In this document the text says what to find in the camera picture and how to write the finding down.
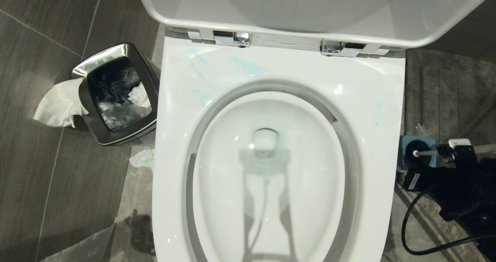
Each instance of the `tile grout line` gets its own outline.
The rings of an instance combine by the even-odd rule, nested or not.
[[[88,45],[88,40],[90,38],[90,34],[91,34],[91,29],[93,28],[93,23],[95,21],[95,17],[96,17],[96,12],[98,11],[98,5],[100,4],[100,0],[97,0],[96,1],[96,6],[95,6],[95,10],[93,11],[93,18],[91,20],[91,24],[90,24],[90,29],[88,30],[88,35],[86,36],[86,41],[84,43],[84,48],[83,48],[83,53],[82,53],[82,58],[84,58],[84,54],[86,52],[86,46]]]
[[[8,17],[10,17],[11,19],[15,20],[16,22],[19,22],[21,25],[23,25],[23,26],[27,27],[28,29],[30,29],[30,30],[32,30],[32,31],[34,31],[34,32],[36,32],[37,34],[39,34],[39,35],[43,36],[44,38],[46,38],[46,39],[48,39],[48,40],[52,41],[53,43],[55,43],[55,44],[59,45],[60,47],[62,47],[62,48],[64,48],[64,49],[68,50],[69,52],[71,52],[71,53],[73,53],[73,54],[75,54],[76,56],[81,57],[81,55],[80,55],[80,54],[78,54],[78,53],[74,52],[73,50],[71,50],[71,49],[67,48],[66,46],[62,45],[61,43],[59,43],[59,42],[57,42],[57,41],[53,40],[52,38],[48,37],[47,35],[45,35],[45,34],[41,33],[39,30],[37,30],[37,29],[35,29],[34,27],[32,27],[32,26],[30,26],[30,25],[26,24],[25,22],[22,22],[21,20],[19,20],[18,18],[16,18],[16,17],[14,17],[14,16],[10,15],[9,13],[5,12],[4,10],[0,9],[0,13],[3,13],[3,14],[5,14],[5,15],[7,15]]]
[[[57,153],[55,154],[55,161],[53,162],[52,175],[50,176],[50,182],[48,183],[48,192],[46,193],[45,207],[43,209],[43,217],[41,219],[40,234],[38,236],[38,244],[36,246],[35,262],[38,261],[38,255],[40,254],[41,236],[43,234],[43,224],[45,223],[45,215],[47,212],[48,197],[50,196],[50,188],[52,188],[53,173],[55,172],[55,166],[57,165],[57,158],[59,157],[60,145],[62,144],[63,135],[64,135],[64,128],[62,128],[62,132],[60,133],[59,144],[57,145]]]

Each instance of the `black cable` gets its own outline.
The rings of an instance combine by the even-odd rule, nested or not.
[[[453,246],[462,245],[462,244],[468,243],[470,241],[475,241],[475,240],[479,240],[479,239],[486,239],[486,238],[496,238],[496,234],[493,234],[493,235],[484,235],[484,236],[478,236],[478,237],[472,237],[472,236],[470,236],[470,237],[466,237],[464,239],[460,239],[460,240],[457,240],[457,241],[452,241],[451,243],[447,243],[447,244],[444,244],[444,245],[436,246],[434,248],[429,248],[429,249],[423,250],[423,251],[414,251],[414,250],[411,250],[406,245],[406,238],[405,238],[406,223],[408,221],[408,217],[410,216],[410,213],[412,212],[415,204],[420,200],[420,198],[422,198],[422,196],[424,196],[427,192],[429,192],[429,190],[430,189],[425,190],[425,191],[422,191],[421,193],[419,193],[415,197],[415,199],[412,201],[412,203],[408,207],[408,210],[406,211],[405,217],[403,219],[403,224],[401,225],[401,242],[403,244],[403,247],[406,249],[406,251],[408,251],[408,253],[413,254],[413,255],[426,255],[426,254],[431,254],[431,253],[435,253],[435,252],[438,252],[438,251],[443,251],[443,250],[445,250],[447,248],[452,248]]]

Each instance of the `toilet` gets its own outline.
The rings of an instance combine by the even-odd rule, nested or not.
[[[167,26],[159,262],[379,261],[406,48],[483,0],[142,0]]]

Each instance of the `trash can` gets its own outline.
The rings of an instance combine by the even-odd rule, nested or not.
[[[160,70],[131,43],[88,57],[72,70],[84,78],[85,124],[100,145],[154,144]]]

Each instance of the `toilet bowl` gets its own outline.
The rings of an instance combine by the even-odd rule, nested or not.
[[[168,26],[158,261],[379,261],[403,49],[434,41],[483,0],[142,1]]]

